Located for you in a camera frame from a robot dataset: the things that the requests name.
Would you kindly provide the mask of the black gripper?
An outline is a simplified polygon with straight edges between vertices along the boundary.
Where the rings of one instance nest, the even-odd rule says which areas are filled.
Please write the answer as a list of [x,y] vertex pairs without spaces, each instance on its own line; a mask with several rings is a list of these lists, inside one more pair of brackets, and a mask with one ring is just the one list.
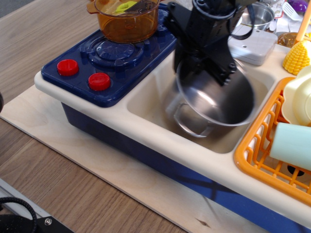
[[190,71],[205,70],[219,85],[228,84],[237,67],[229,51],[228,39],[243,11],[242,0],[194,0],[192,9],[167,4],[164,25],[176,37],[173,68],[182,63]]

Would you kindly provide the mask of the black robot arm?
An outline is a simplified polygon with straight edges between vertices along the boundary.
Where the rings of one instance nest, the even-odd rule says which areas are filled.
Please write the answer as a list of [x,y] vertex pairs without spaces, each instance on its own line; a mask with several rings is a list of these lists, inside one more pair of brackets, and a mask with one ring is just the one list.
[[[226,85],[237,70],[228,46],[229,37],[249,38],[255,27],[253,0],[194,0],[192,9],[169,2],[164,25],[177,39],[174,69],[183,63],[191,71],[205,70],[219,85]],[[250,31],[233,34],[243,12],[251,20]]]

